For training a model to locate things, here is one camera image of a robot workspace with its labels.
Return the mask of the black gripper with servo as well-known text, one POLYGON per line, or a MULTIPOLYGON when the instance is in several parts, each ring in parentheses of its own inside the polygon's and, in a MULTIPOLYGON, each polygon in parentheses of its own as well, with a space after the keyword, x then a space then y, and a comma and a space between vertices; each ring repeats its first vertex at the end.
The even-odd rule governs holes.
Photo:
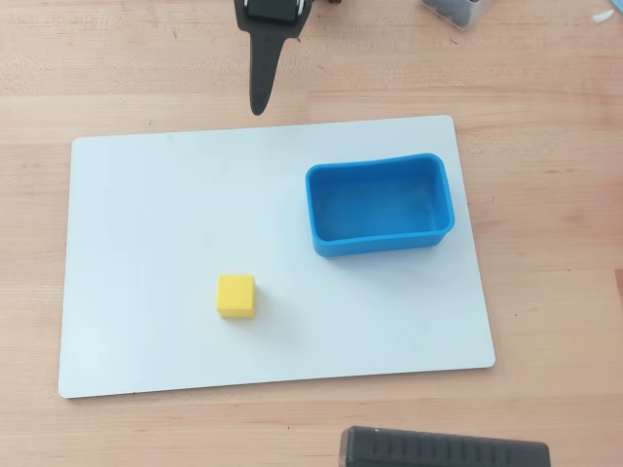
POLYGON ((238 28, 252 34, 249 98, 252 113, 260 116, 266 110, 272 94, 284 43, 280 36, 290 39, 301 34, 311 13, 312 2, 235 0, 234 6, 238 28))

